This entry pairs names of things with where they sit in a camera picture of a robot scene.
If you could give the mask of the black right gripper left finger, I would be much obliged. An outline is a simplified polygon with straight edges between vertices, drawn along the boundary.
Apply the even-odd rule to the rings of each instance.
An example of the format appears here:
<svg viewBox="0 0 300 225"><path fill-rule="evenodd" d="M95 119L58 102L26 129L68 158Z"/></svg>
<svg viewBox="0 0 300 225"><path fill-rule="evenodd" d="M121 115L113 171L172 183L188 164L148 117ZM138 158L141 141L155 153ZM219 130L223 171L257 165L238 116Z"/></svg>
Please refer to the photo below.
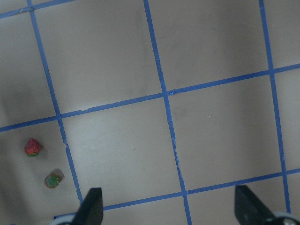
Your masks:
<svg viewBox="0 0 300 225"><path fill-rule="evenodd" d="M72 220L73 225L100 225L104 217L102 188L91 188Z"/></svg>

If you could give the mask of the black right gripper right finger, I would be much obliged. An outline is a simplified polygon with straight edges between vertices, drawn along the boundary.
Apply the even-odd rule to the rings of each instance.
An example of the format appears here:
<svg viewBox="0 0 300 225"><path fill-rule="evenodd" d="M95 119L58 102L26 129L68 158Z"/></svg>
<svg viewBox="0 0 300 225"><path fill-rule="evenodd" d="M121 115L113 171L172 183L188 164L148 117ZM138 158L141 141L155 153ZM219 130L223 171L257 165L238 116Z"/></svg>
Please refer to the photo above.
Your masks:
<svg viewBox="0 0 300 225"><path fill-rule="evenodd" d="M278 225L275 215L246 185L235 187L234 214L240 225Z"/></svg>

